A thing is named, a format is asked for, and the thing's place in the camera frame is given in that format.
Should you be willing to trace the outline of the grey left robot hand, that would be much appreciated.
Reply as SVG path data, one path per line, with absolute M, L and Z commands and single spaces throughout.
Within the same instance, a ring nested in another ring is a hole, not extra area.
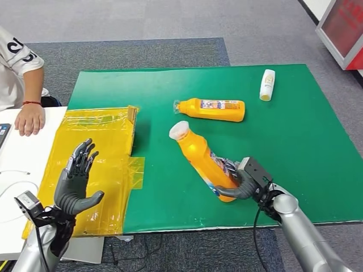
M 98 205 L 104 192 L 98 190 L 91 197 L 87 197 L 87 187 L 90 171 L 98 151 L 93 140 L 89 138 L 78 145 L 69 157 L 66 167 L 59 177 L 54 195 L 54 204 L 63 212 L 76 216 L 85 210 Z

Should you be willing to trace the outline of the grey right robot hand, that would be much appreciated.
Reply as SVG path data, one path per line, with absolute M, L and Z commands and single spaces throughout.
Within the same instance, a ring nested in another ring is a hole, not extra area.
M 222 185 L 216 186 L 216 190 L 220 195 L 248 199 L 257 189 L 257 183 L 245 169 L 251 157 L 245 157 L 241 161 L 232 161 L 223 157 L 218 157 L 218 159 L 229 170 L 233 181 L 237 185 L 236 188 L 226 188 Z

